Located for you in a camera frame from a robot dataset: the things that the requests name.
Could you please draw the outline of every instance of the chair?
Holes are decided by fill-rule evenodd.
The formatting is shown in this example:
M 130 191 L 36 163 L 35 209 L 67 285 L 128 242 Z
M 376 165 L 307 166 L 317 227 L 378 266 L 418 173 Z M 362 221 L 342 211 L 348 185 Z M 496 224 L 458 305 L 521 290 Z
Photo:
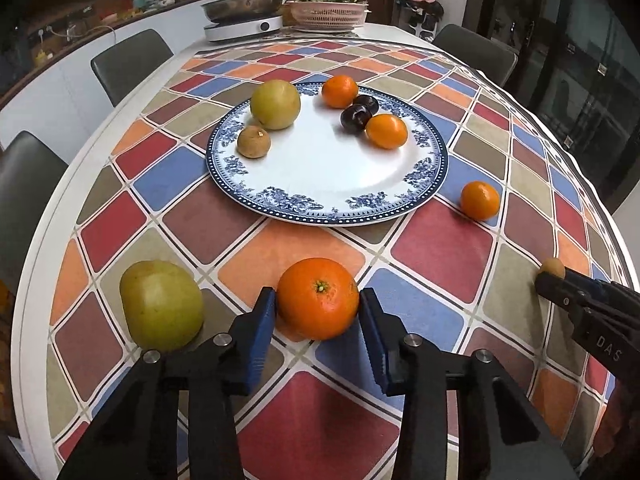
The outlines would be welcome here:
M 66 164 L 29 132 L 0 155 L 0 280 L 14 296 L 31 239 Z
M 500 87 L 507 82 L 518 62 L 516 53 L 506 45 L 452 23 L 444 27 L 432 43 L 471 68 L 481 70 Z
M 151 28 L 116 43 L 91 60 L 91 68 L 113 106 L 174 53 Z
M 0 433 L 0 478 L 2 480 L 38 480 L 9 438 Z

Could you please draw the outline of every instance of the frying pan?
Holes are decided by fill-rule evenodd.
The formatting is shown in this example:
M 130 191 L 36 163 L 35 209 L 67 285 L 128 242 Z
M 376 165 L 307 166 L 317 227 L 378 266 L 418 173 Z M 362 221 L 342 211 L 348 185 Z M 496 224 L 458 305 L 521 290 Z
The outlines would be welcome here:
M 281 5 L 282 0 L 220 0 L 202 8 L 211 23 L 223 25 L 273 16 Z

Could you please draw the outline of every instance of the plastic basket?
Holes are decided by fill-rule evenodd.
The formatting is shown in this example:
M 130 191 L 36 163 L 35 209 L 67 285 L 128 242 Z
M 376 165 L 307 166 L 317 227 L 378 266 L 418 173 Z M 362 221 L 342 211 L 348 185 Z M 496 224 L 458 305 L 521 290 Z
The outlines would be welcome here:
M 292 2 L 291 15 L 303 27 L 358 27 L 366 19 L 367 4 Z

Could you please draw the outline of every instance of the plate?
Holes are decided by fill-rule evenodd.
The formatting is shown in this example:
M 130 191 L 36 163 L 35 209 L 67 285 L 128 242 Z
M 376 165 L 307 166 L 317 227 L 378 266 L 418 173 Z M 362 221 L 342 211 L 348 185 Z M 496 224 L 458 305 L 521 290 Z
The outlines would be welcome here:
M 447 147 L 418 110 L 389 94 L 360 87 L 378 100 L 378 113 L 393 113 L 409 137 L 396 150 L 382 150 L 346 133 L 341 110 L 327 108 L 322 83 L 297 83 L 300 114 L 284 130 L 270 132 L 263 158 L 236 152 L 236 139 L 255 123 L 249 100 L 229 111 L 207 145 L 207 167 L 222 191 L 263 215 L 298 224 L 364 225 L 403 215 L 436 193 L 447 174 Z

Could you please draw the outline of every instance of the dining table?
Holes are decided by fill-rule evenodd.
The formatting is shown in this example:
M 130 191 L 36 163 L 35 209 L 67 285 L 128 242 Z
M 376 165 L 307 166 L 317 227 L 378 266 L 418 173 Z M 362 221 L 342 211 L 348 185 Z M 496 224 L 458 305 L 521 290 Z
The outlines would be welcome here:
M 334 75 L 401 100 L 433 125 L 448 154 L 437 193 L 394 218 L 321 226 L 266 216 L 223 192 L 206 164 L 219 121 L 262 82 Z M 477 180 L 500 195 L 498 214 L 483 222 L 459 205 L 463 186 Z M 294 179 L 290 185 L 295 191 Z M 204 299 L 203 341 L 250 311 L 289 266 L 315 256 L 342 264 L 358 288 L 372 287 L 386 312 L 441 350 L 490 350 L 572 465 L 588 459 L 615 380 L 571 340 L 567 313 L 539 297 L 533 280 L 555 256 L 638 290 L 620 232 L 575 159 L 511 95 L 430 43 L 366 24 L 343 34 L 285 28 L 227 44 L 198 41 L 140 83 L 87 140 L 47 205 L 15 302 L 12 389 L 36 474 L 56 478 L 140 357 L 118 288 L 133 263 L 166 260 L 193 276 Z M 447 401 L 454 479 L 454 392 Z M 233 398 L 245 475 L 389 480 L 403 402 L 374 382 L 357 322 L 324 341 L 275 330 L 258 387 Z M 181 393 L 181 480 L 189 478 L 188 431 Z

